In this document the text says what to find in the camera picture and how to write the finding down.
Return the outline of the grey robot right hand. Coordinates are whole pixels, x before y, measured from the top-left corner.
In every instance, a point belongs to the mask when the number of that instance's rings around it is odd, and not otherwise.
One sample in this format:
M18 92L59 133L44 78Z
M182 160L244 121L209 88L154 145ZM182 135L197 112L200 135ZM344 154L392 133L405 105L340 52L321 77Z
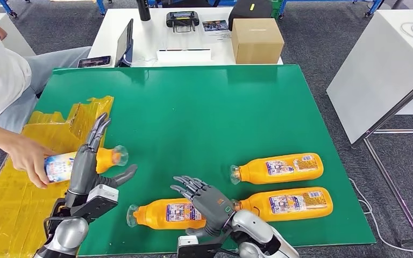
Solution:
M199 178L189 176L174 176L174 180L183 184L171 185L170 188L180 193L191 201L194 208L205 217L205 225L201 228L186 229L187 235L198 238L217 237L221 235L226 223L234 214L231 200L212 185L205 183Z

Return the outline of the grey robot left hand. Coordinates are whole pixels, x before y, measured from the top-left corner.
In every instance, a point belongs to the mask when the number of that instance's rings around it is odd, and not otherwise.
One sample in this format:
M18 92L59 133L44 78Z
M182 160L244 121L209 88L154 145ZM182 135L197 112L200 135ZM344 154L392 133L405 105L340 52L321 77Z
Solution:
M97 173L97 152L105 129L111 123L107 113L101 114L94 122L86 141L76 152L69 187L65 195L66 207L73 208L87 202L89 192L100 184L114 189L134 177L138 166L130 165L123 173L112 178Z

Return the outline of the person's right hand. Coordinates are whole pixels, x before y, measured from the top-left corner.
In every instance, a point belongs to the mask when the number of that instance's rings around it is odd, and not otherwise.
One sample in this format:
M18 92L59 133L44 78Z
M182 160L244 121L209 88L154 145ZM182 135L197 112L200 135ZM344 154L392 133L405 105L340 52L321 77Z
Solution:
M38 188L46 189L49 184L45 173L44 160L55 153L39 143L17 136L6 147L14 168L27 172L29 180Z

